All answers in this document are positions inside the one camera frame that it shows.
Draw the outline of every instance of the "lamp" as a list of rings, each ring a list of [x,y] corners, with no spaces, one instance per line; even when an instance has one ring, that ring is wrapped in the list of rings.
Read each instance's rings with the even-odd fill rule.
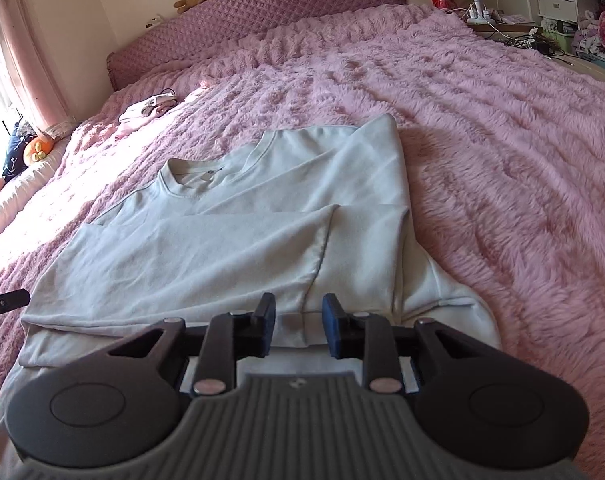
[[[486,7],[483,4],[483,0],[473,0],[474,6],[470,8],[470,17],[467,23],[486,24],[491,23],[495,25],[495,21],[489,17]]]

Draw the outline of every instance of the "pink fluffy blanket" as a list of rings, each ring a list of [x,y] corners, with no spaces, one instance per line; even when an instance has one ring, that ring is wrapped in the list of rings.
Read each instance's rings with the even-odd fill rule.
[[[123,139],[131,103],[184,101]],[[398,121],[419,242],[473,286],[504,348],[577,387],[579,465],[605,479],[605,84],[476,37],[454,16],[383,6],[302,20],[160,67],[73,134],[0,236],[0,292],[32,289],[81,222],[167,158],[217,158],[265,129]],[[23,341],[0,317],[0,386]]]

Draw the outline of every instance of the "quilted headboard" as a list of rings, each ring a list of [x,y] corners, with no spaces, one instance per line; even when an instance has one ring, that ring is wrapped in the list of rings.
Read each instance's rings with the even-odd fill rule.
[[[239,40],[302,18],[402,3],[404,0],[209,0],[111,53],[107,57],[109,78],[118,90],[156,66],[186,59],[221,41]]]

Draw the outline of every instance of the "storage bin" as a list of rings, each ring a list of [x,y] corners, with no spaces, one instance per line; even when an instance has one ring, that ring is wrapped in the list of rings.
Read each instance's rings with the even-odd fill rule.
[[[554,34],[556,43],[558,46],[565,51],[565,54],[571,54],[571,43],[574,41],[573,34],[563,34],[562,32],[556,32]]]
[[[591,61],[592,63],[597,64],[599,67],[605,69],[605,59],[602,59],[598,56],[594,56],[593,54],[588,54],[586,52],[577,52],[577,56],[581,59]]]

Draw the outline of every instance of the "clothes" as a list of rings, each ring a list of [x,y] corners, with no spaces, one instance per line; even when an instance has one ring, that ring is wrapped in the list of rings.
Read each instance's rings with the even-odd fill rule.
[[[265,132],[213,162],[170,160],[83,225],[23,315],[23,366],[59,366],[164,317],[208,322],[276,295],[274,345],[325,342],[321,301],[399,324],[437,306],[499,345],[493,318],[416,243],[393,118]]]
[[[126,137],[139,130],[155,118],[163,116],[176,104],[178,104],[178,99],[171,88],[167,88],[162,91],[162,94],[153,95],[145,101],[134,103],[118,118],[120,126],[116,131],[116,138]]]

